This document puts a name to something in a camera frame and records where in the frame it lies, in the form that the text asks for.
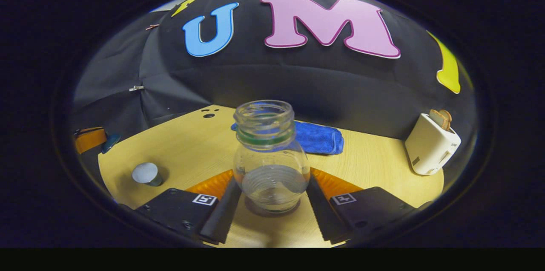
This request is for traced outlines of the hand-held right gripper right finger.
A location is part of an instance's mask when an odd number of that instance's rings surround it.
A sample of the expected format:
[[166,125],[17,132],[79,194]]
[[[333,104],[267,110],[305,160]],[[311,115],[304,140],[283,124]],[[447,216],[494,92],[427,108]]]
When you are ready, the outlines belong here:
[[379,186],[363,189],[313,167],[309,176],[306,193],[322,238],[332,245],[370,242],[416,212]]

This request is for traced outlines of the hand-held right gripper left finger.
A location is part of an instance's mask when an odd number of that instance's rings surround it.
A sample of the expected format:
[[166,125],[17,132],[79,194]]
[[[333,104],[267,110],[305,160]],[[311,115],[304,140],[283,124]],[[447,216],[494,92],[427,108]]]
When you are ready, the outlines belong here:
[[218,245],[227,240],[240,195],[226,170],[186,190],[169,188],[136,211],[185,238]]

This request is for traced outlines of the teal teacup lid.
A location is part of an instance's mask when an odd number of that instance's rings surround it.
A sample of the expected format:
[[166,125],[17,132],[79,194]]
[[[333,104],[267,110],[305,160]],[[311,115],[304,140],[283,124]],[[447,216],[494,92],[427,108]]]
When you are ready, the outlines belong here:
[[121,135],[116,133],[105,133],[105,134],[106,134],[106,141],[104,141],[101,145],[102,154],[105,154],[108,151],[110,151],[121,139]]

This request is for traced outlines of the clear plastic water bottle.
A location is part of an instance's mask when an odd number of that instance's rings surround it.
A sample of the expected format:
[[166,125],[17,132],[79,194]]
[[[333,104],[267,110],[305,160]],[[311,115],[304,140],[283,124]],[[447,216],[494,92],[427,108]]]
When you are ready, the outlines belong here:
[[310,181],[308,158],[296,139],[294,110],[280,100],[257,100],[234,112],[238,148],[233,176],[263,213],[288,213]]

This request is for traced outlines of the blue folded towel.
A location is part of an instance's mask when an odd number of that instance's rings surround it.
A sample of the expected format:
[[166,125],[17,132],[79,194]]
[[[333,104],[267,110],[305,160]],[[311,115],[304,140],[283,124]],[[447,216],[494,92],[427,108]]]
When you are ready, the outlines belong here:
[[260,153],[294,150],[337,155],[344,147],[343,135],[338,129],[296,120],[248,120],[234,123],[230,128],[243,147]]

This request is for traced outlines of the white toaster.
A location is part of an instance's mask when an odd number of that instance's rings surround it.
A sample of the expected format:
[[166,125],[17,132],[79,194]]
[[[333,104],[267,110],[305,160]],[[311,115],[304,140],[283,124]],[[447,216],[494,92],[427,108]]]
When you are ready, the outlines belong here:
[[452,128],[443,130],[430,119],[429,113],[422,113],[404,145],[414,173],[430,176],[443,168],[461,142]]

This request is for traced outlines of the brown bread slice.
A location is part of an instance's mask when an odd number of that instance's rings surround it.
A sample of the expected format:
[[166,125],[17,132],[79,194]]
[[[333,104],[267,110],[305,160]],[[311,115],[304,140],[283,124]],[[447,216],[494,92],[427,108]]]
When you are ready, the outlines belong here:
[[451,131],[452,116],[447,110],[430,110],[429,117],[441,129]]

